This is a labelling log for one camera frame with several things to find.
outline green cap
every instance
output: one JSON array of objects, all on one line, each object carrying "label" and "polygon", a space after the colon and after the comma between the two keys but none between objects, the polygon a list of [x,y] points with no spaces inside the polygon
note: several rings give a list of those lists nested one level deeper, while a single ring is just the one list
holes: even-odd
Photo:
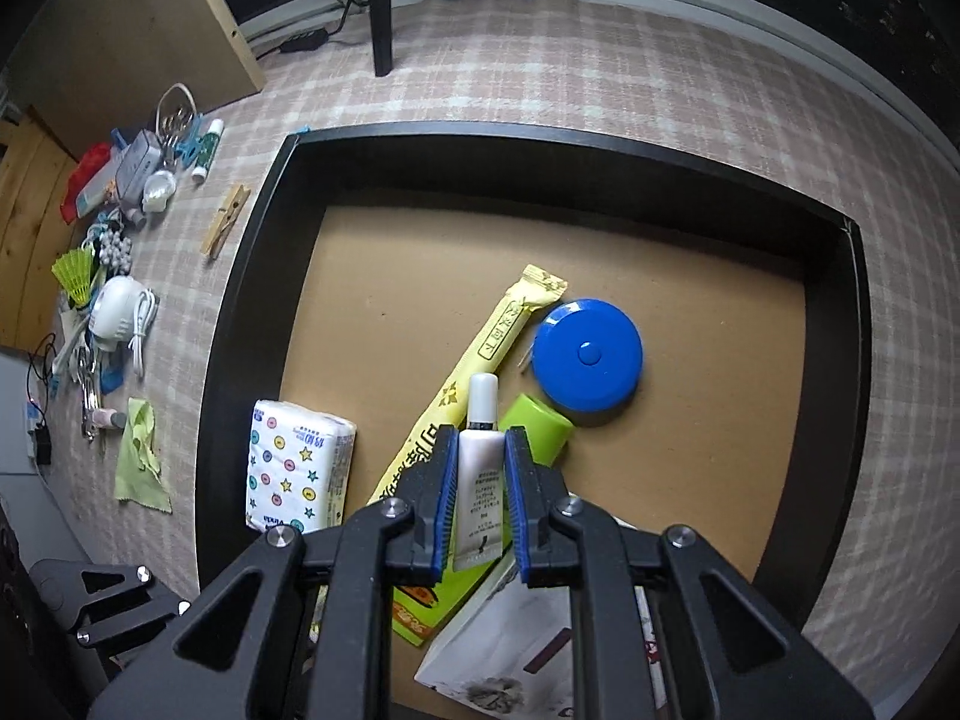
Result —
[{"label": "green cap", "polygon": [[524,427],[534,463],[553,466],[560,450],[573,432],[573,422],[545,403],[520,394],[499,421],[499,428]]}]

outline green cloth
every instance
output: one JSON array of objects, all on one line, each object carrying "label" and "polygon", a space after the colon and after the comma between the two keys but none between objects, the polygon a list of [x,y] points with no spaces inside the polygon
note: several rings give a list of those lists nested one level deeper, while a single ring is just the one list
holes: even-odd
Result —
[{"label": "green cloth", "polygon": [[120,457],[113,483],[113,497],[172,514],[170,495],[160,483],[160,461],[152,450],[154,407],[142,398],[127,404],[127,427],[120,440]]}]

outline white cap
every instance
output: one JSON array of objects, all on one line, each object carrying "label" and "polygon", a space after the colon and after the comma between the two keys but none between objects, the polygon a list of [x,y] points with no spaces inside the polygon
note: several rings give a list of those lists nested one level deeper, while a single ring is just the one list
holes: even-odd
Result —
[{"label": "white cap", "polygon": [[472,423],[496,427],[496,390],[498,381],[493,373],[474,373],[470,377],[467,396],[467,427]]}]

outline green package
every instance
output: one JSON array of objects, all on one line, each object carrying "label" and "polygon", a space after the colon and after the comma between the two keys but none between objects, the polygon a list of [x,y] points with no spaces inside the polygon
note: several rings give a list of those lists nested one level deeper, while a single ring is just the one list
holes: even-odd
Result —
[{"label": "green package", "polygon": [[[529,395],[520,395],[514,405],[500,420],[499,428],[522,426],[526,428],[530,442],[530,454],[534,463],[552,466],[570,433],[573,423],[548,405]],[[504,517],[503,543],[509,545],[509,517]],[[392,605],[394,630],[405,640],[421,646],[440,629],[459,608],[463,600],[483,581],[488,571],[496,565],[496,560],[486,565],[478,565],[467,571],[443,572],[443,581],[433,589],[429,587],[395,587]]]}]

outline clothespin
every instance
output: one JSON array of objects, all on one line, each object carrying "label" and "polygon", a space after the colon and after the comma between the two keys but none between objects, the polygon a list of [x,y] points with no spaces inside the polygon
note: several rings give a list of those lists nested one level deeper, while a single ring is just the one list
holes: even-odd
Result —
[{"label": "clothespin", "polygon": [[213,215],[213,222],[206,230],[206,237],[200,245],[200,254],[205,254],[210,259],[215,260],[224,247],[224,241],[227,240],[230,228],[237,221],[240,210],[243,208],[247,198],[250,196],[250,190],[243,184],[236,184],[224,201]]}]

